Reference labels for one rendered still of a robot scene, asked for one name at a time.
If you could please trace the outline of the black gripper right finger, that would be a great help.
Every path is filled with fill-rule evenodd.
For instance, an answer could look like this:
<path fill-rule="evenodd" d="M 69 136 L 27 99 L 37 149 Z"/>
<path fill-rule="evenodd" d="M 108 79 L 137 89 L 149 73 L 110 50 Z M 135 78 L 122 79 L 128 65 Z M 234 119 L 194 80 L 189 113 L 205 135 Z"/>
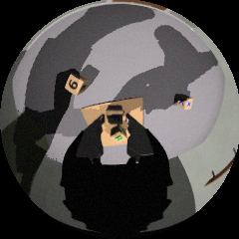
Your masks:
<path fill-rule="evenodd" d="M 167 154 L 155 138 L 155 136 L 140 124 L 130 114 L 126 114 L 127 131 L 130 136 L 127 138 L 126 153 L 135 157 L 135 163 L 143 163 L 157 169 L 166 181 L 166 185 L 173 184 L 169 172 L 169 161 Z"/>

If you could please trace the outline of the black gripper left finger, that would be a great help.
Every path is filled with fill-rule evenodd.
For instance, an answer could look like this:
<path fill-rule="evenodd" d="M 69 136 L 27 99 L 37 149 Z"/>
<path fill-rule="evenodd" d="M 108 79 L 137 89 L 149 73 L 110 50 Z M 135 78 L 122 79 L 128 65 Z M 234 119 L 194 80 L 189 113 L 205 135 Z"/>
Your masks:
<path fill-rule="evenodd" d="M 63 160 L 62 179 L 60 185 L 65 187 L 70 173 L 79 166 L 92 164 L 94 158 L 101 161 L 104 154 L 101 134 L 105 115 L 100 115 L 85 130 L 82 130 L 69 146 Z"/>

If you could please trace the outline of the tan square mat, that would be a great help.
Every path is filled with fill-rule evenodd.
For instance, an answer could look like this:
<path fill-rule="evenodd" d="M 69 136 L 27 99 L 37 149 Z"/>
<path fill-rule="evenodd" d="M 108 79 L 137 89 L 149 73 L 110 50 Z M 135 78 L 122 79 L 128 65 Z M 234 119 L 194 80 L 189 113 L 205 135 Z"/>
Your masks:
<path fill-rule="evenodd" d="M 127 139 L 125 139 L 120 143 L 116 143 L 110 138 L 111 129 L 115 127 L 117 124 L 107 124 L 106 111 L 108 106 L 122 106 L 123 118 L 121 126 L 126 130 L 126 135 L 127 137 L 129 137 L 130 134 L 127 131 L 127 122 L 125 122 L 125 114 L 130 114 L 133 118 L 135 118 L 142 124 L 142 115 L 143 115 L 142 97 L 108 102 L 81 109 L 88 125 L 90 125 L 100 115 L 102 114 L 105 115 L 105 122 L 103 124 L 104 131 L 101 134 L 103 146 L 125 144 L 127 143 Z"/>

